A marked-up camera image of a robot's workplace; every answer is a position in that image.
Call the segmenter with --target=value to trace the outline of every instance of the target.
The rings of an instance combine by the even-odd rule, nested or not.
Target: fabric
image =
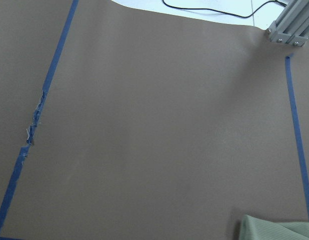
[[[245,215],[239,240],[309,240],[309,222],[275,223]]]

